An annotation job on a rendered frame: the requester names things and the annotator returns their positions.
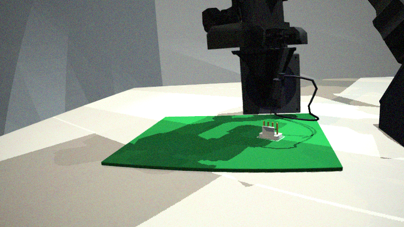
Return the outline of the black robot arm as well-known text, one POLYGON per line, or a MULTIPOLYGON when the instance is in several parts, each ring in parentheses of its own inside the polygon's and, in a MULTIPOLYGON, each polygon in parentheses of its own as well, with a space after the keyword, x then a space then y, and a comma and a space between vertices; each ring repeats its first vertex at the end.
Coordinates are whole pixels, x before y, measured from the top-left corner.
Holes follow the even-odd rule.
MULTIPOLYGON (((404 0, 368 0, 377 17, 373 26, 390 49, 398 63, 404 61, 404 0)), ((243 8, 238 0, 231 0, 232 7, 220 11, 208 8, 202 12, 203 27, 209 32, 212 26, 243 22, 243 8)))

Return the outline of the green circuit board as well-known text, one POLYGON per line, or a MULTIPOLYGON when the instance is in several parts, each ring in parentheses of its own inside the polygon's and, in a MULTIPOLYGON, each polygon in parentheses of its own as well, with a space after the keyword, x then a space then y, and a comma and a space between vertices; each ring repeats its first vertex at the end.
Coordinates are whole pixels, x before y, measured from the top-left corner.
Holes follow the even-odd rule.
POLYGON ((343 170, 317 121, 275 114, 165 117, 101 163, 205 172, 343 170))

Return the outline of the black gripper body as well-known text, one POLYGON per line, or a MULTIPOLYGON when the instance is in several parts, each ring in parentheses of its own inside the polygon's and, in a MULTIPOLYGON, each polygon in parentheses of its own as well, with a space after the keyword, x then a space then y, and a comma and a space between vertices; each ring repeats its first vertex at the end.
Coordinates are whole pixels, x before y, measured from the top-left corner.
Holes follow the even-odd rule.
POLYGON ((288 48, 308 44, 302 27, 284 22, 283 2, 288 0, 238 0, 243 8, 243 22, 212 26, 207 33, 208 49, 240 50, 288 48))

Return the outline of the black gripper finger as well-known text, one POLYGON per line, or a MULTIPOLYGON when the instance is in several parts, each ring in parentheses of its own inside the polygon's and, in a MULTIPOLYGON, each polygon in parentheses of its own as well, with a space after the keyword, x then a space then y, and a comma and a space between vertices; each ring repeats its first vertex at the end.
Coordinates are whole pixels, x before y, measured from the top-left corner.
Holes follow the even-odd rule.
POLYGON ((289 65, 289 62, 292 58, 294 51, 296 51, 296 47, 279 48, 279 56, 277 60, 276 70, 274 73, 274 78, 279 78, 278 74, 286 72, 286 68, 289 65))
POLYGON ((244 60, 251 72, 260 99, 268 99, 279 56, 279 48, 231 51, 244 60))

